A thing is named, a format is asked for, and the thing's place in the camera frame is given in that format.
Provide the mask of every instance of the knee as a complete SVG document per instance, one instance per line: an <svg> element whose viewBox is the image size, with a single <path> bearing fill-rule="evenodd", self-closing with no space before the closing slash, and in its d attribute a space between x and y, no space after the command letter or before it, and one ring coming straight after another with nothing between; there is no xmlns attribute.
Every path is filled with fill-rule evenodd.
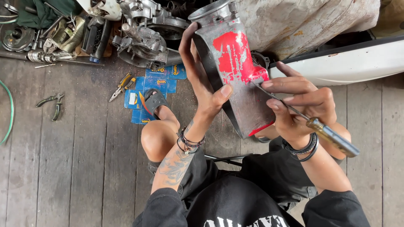
<svg viewBox="0 0 404 227"><path fill-rule="evenodd" d="M161 120L150 121L142 129L141 143L149 160L161 161L175 143L176 134Z"/></svg>

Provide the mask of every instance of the red paint speckles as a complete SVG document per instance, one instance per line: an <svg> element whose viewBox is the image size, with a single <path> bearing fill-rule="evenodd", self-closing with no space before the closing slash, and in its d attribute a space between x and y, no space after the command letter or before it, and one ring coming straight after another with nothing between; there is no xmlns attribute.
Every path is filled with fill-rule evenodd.
<svg viewBox="0 0 404 227"><path fill-rule="evenodd" d="M257 133L257 132L263 130L264 128L266 128L266 127L272 125L273 123L274 123L274 121L271 121L269 124L266 124L266 125L264 125L264 126L262 126L262 127L260 127L260 128L257 128L257 129L252 130L252 132L251 132L248 136L250 137L250 136L254 135L255 133Z"/></svg>
<svg viewBox="0 0 404 227"><path fill-rule="evenodd" d="M269 80L268 72L261 66L253 66L247 36L244 33L227 32L213 40L213 46L221 52L219 71L227 75L228 80L237 80L245 84L251 80L263 78Z"/></svg>

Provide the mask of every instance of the hand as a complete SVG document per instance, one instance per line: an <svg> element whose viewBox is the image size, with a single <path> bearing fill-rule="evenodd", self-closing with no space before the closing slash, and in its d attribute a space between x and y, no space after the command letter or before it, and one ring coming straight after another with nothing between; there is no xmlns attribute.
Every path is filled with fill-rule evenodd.
<svg viewBox="0 0 404 227"><path fill-rule="evenodd" d="M192 35L197 29L198 25L194 22L184 31L179 53L187 71L187 78L198 100L198 112L213 119L220 112L222 105L229 100L233 87L226 84L217 92L213 92L192 40Z"/></svg>
<svg viewBox="0 0 404 227"><path fill-rule="evenodd" d="M318 117L327 125L337 120L335 103L330 88L317 89L302 75L278 62L276 67L287 77L274 78L262 83L262 87L271 93L294 94L293 97L284 98L283 101L299 110L308 118ZM314 130L306 126L306 120L289 110L281 101L270 99L267 105L276 115L275 127L277 132L294 149L302 149L309 142L309 134Z"/></svg>

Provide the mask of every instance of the green cloth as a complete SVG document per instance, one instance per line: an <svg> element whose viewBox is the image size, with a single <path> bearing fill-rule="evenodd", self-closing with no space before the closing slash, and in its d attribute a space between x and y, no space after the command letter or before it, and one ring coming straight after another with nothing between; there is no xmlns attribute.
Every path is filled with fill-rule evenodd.
<svg viewBox="0 0 404 227"><path fill-rule="evenodd" d="M46 0L53 7L60 10L65 15L79 15L83 8L75 0ZM60 16L53 9L49 8L41 0L19 0L18 3L18 21L19 26L34 27L36 29L48 28ZM36 8L38 15L25 11L25 6Z"/></svg>

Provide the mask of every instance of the pliers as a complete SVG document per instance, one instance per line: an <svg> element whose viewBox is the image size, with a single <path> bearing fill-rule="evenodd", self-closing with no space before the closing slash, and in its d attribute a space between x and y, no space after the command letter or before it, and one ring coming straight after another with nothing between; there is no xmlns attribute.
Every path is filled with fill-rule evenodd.
<svg viewBox="0 0 404 227"><path fill-rule="evenodd" d="M56 121L58 119L58 117L60 115L60 111L61 111L60 106L62 105L60 100L62 99L63 96L65 96L65 94L61 95L60 93L55 95L55 96L51 96L51 97L49 97L47 99L44 99L44 100L40 101L38 104L36 104L36 107L41 107L44 103L57 99L56 111L55 111L55 114L53 115L53 118L52 118L52 121L54 122L54 121Z"/></svg>
<svg viewBox="0 0 404 227"><path fill-rule="evenodd" d="M126 76L123 77L123 79L119 82L118 84L118 89L115 91L115 93L112 95L111 99L108 101L109 103L112 102L112 100L116 99L116 97L121 93L125 92L125 90L128 90L135 82L136 78L132 78L129 83L125 86L125 83L129 78L132 77L133 72L128 72Z"/></svg>

